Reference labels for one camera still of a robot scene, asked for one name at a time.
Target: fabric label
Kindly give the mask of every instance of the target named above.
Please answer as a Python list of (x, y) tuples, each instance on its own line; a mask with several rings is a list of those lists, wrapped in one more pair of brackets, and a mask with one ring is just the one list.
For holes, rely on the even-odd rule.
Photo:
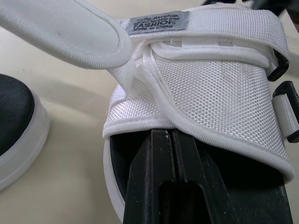
[(127, 32), (130, 35), (159, 31), (184, 30), (189, 21), (189, 12), (171, 12), (131, 18)]

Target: beige surface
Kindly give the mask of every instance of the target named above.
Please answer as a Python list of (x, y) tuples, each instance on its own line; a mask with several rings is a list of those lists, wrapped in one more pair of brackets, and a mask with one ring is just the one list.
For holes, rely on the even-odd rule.
[[(201, 1), (91, 2), (119, 19), (185, 9)], [(120, 223), (105, 185), (101, 137), (116, 81), (106, 71), (84, 70), (55, 59), (1, 28), (0, 73), (16, 77), (34, 90), (51, 118), (49, 136), (36, 162), (0, 193), (0, 223)], [(299, 78), (290, 79), (299, 90)], [(297, 171), (298, 147), (288, 145)], [(297, 177), (287, 185), (295, 224), (299, 223), (296, 189)]]

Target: white strap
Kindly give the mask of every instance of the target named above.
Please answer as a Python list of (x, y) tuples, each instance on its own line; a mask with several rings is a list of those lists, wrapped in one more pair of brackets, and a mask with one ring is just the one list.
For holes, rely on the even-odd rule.
[[(119, 23), (128, 29), (129, 20)], [(267, 45), (289, 60), (284, 28), (279, 18), (268, 10), (248, 8), (212, 8), (202, 6), (189, 14), (185, 30), (130, 35), (131, 39), (170, 36), (217, 36)]]
[(299, 124), (286, 94), (272, 99), (280, 132), (284, 139), (299, 130)]
[(45, 52), (87, 69), (110, 69), (131, 57), (128, 33), (83, 0), (2, 0), (0, 25)]

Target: black buckle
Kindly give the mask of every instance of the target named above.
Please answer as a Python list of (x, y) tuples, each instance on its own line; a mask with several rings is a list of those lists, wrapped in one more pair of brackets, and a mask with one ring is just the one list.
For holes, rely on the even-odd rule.
[(282, 77), (283, 74), (286, 73), (286, 71), (289, 68), (289, 62), (288, 60), (280, 54), (278, 51), (274, 50), (275, 56), (278, 59), (278, 67), (268, 76), (268, 80), (270, 82), (275, 82), (280, 77)]
[[(279, 87), (276, 88), (276, 90), (273, 93), (273, 97), (276, 97), (278, 95), (284, 95), (286, 94), (291, 107), (294, 111), (295, 117), (299, 123), (299, 97), (296, 92), (296, 89), (294, 87), (294, 84), (291, 81), (285, 81), (282, 84), (279, 85)], [(287, 137), (288, 142), (290, 143), (298, 143), (299, 142), (299, 130), (291, 134), (289, 137)]]

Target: velcro strap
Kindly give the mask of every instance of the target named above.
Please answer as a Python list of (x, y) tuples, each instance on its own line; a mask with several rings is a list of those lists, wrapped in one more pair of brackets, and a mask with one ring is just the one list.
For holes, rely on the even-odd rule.
[[(130, 20), (119, 23), (131, 29)], [(268, 10), (202, 6), (190, 11), (184, 30), (148, 30), (148, 33), (130, 35), (131, 39), (153, 39), (174, 36), (216, 36), (246, 40), (269, 46), (289, 60), (284, 28), (279, 18)]]
[(272, 99), (280, 132), (284, 139), (299, 130), (299, 124), (286, 94), (275, 96)]

